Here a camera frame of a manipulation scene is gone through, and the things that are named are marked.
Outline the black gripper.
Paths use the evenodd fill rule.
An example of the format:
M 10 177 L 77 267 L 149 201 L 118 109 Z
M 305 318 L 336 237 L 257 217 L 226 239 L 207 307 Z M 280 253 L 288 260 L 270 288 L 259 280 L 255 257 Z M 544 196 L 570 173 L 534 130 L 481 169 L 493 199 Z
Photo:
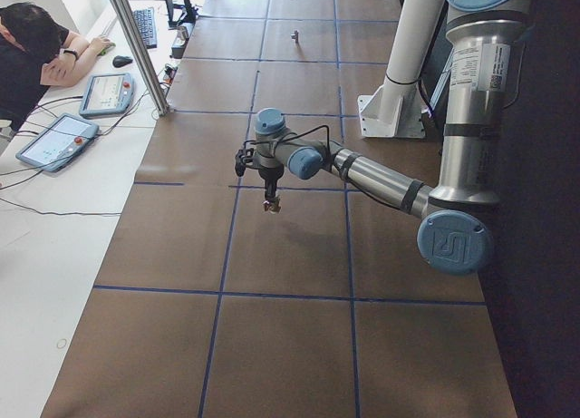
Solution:
M 277 182 L 282 178 L 282 168 L 262 168 L 259 170 L 259 176 L 263 179 L 265 183 L 265 200 L 276 202 L 277 201 Z

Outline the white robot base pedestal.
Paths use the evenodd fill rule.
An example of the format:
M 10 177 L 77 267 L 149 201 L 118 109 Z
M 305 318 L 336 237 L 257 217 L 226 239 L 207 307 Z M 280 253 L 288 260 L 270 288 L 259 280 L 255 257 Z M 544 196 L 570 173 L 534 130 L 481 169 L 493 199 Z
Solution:
M 422 139 L 421 70 L 445 0 L 404 0 L 383 84 L 358 97 L 362 136 Z

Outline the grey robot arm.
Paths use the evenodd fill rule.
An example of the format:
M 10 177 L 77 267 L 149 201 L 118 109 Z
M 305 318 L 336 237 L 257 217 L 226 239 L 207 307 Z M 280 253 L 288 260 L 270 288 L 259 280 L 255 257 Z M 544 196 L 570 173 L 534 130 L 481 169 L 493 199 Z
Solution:
M 494 187 L 500 120 L 513 47 L 530 25 L 534 0 L 403 0 L 382 85 L 358 99 L 362 136 L 423 137 L 421 111 L 432 110 L 421 71 L 437 24 L 451 45 L 441 83 L 448 87 L 437 186 L 400 174 L 331 141 L 291 131 L 277 109 L 260 111 L 255 136 L 236 156 L 236 172 L 256 170 L 264 208 L 279 208 L 285 172 L 307 180 L 326 170 L 381 204 L 420 219 L 417 244 L 432 267 L 463 276 L 486 267 L 494 242 L 487 219 L 498 205 Z

